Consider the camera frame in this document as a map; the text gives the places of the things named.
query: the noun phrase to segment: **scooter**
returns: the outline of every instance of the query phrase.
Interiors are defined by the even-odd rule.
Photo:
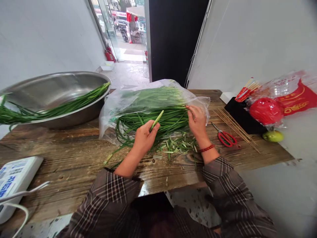
[[[122,35],[123,40],[124,40],[125,42],[128,42],[128,34],[126,33],[126,29],[121,28],[120,32],[121,32],[121,35]]]

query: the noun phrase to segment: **white wall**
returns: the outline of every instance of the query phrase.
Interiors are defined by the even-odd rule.
[[[0,2],[0,89],[63,71],[95,71],[105,61],[85,0]],[[7,131],[0,127],[1,135]]]
[[[317,65],[317,8],[309,0],[213,0],[189,89],[238,92]],[[300,161],[241,173],[281,237],[309,237],[317,223],[317,113],[285,120],[281,142]]]

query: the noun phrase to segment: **person's left hand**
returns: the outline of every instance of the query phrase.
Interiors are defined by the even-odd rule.
[[[132,151],[141,157],[143,157],[151,149],[160,127],[160,124],[157,123],[150,132],[153,123],[154,120],[149,120],[136,130]]]

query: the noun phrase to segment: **black container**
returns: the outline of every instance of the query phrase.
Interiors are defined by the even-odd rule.
[[[245,110],[245,102],[237,102],[233,97],[225,106],[225,110],[237,121],[237,123],[248,134],[263,134],[267,131],[266,127],[255,120],[249,112]]]

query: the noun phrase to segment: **red plastic bag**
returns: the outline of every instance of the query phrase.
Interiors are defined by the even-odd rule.
[[[316,92],[315,76],[304,70],[291,72],[263,84],[249,97],[250,114],[265,126],[279,127],[284,116],[317,107]]]

